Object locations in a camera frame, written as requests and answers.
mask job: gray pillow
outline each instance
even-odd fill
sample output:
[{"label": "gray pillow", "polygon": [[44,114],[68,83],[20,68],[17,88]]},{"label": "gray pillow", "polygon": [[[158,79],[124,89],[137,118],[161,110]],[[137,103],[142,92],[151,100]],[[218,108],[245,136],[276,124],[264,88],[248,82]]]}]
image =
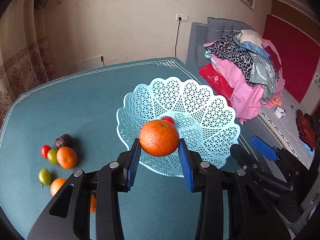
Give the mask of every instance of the gray pillow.
[{"label": "gray pillow", "polygon": [[239,33],[241,30],[253,29],[242,22],[208,17],[207,42],[217,41],[224,36]]},{"label": "gray pillow", "polygon": [[197,45],[197,67],[198,69],[202,68],[204,65],[209,64],[211,61],[204,56],[207,49],[202,45]]}]

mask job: pink blanket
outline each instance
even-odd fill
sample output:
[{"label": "pink blanket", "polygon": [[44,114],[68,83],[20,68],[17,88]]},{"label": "pink blanket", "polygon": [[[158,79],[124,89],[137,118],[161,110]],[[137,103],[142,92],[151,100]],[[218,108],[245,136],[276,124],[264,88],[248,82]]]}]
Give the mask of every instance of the pink blanket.
[{"label": "pink blanket", "polygon": [[[263,47],[270,46],[271,49],[277,54],[278,60],[281,63],[276,48],[271,41],[263,40]],[[231,61],[227,59],[220,59],[213,54],[216,63],[215,68],[223,75],[227,80],[229,86],[233,88],[233,93],[230,97],[232,108],[236,112],[236,117],[241,124],[244,124],[247,120],[252,119],[258,115],[259,108],[262,106],[261,100],[263,97],[263,88],[260,85],[255,87],[249,86],[242,71]],[[279,82],[276,82],[276,90],[273,98],[282,96],[281,91],[284,88],[284,79],[282,77],[282,69],[279,71]],[[267,102],[264,107],[271,108],[274,105],[271,102]]]}]

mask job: orange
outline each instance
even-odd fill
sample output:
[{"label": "orange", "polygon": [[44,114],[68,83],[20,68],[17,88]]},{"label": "orange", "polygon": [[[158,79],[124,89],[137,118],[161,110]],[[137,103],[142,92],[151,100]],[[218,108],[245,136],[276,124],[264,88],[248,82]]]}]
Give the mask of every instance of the orange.
[{"label": "orange", "polygon": [[95,212],[96,209],[97,209],[97,200],[96,200],[96,197],[91,194],[91,198],[90,198],[90,213]]},{"label": "orange", "polygon": [[50,187],[51,195],[54,196],[65,182],[66,182],[66,179],[63,179],[63,178],[54,180],[54,182],[52,182]]},{"label": "orange", "polygon": [[77,164],[77,154],[70,147],[61,147],[57,152],[57,160],[62,168],[71,169]]},{"label": "orange", "polygon": [[179,133],[175,126],[165,120],[153,120],[141,128],[139,140],[142,149],[155,157],[173,153],[179,146]]}]

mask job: blue rubber fingertip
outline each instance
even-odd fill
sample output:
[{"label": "blue rubber fingertip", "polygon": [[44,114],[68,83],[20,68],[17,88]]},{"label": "blue rubber fingertip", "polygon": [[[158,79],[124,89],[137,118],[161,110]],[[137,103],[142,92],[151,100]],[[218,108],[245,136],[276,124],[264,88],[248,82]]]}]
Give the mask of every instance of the blue rubber fingertip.
[{"label": "blue rubber fingertip", "polygon": [[192,192],[194,188],[194,184],[192,180],[192,170],[188,162],[187,153],[184,148],[184,144],[181,141],[178,147],[178,154],[179,154],[180,164],[182,167],[184,181],[188,189]]},{"label": "blue rubber fingertip", "polygon": [[256,148],[269,161],[275,161],[277,159],[276,151],[263,140],[261,140],[258,136],[252,136],[250,142],[252,146]]},{"label": "blue rubber fingertip", "polygon": [[139,160],[140,160],[140,155],[141,155],[141,146],[140,146],[140,144],[138,144],[137,148],[135,149],[135,151],[133,153],[132,160],[131,160],[131,165],[128,168],[128,171],[127,171],[127,183],[126,183],[126,186],[128,187],[129,190],[130,190],[131,187],[133,187],[134,180],[136,178],[137,169],[138,169]]}]

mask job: basket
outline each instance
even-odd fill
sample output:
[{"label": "basket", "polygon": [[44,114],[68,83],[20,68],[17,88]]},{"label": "basket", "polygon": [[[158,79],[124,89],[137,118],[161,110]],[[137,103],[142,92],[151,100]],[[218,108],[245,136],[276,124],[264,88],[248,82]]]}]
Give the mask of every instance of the basket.
[{"label": "basket", "polygon": [[[129,150],[146,122],[166,115],[175,119],[189,150],[217,168],[225,165],[240,134],[240,126],[234,123],[235,111],[223,96],[215,96],[209,86],[191,79],[156,78],[150,85],[136,86],[117,110],[118,136]],[[140,163],[165,176],[183,177],[177,150],[165,157],[153,157],[142,150]]]}]

